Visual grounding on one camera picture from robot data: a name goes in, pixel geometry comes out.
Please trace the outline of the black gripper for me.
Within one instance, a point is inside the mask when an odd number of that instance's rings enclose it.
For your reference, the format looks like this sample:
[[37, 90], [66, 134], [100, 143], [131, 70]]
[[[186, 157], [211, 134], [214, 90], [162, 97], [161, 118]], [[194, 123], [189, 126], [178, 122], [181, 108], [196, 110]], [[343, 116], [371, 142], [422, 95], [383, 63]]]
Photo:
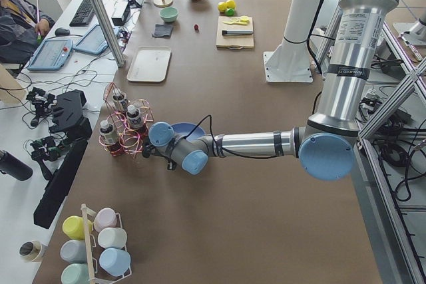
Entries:
[[149, 158], [151, 155], [154, 155], [156, 152], [155, 146], [153, 146], [150, 142], [145, 142], [142, 147], [142, 157]]

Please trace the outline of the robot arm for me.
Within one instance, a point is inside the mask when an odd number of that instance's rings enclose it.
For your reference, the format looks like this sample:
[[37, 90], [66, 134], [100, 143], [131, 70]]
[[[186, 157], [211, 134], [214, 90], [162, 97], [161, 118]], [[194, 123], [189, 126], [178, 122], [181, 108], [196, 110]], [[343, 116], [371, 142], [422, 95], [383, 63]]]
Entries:
[[148, 130], [142, 154], [166, 158], [198, 174], [208, 158], [240, 156], [269, 159], [298, 158], [304, 170], [320, 180], [337, 180], [350, 173], [358, 135], [355, 114], [369, 78], [385, 16], [399, 0], [339, 0], [342, 16], [317, 111], [304, 127], [287, 132], [203, 135], [191, 140], [177, 134], [167, 122]]

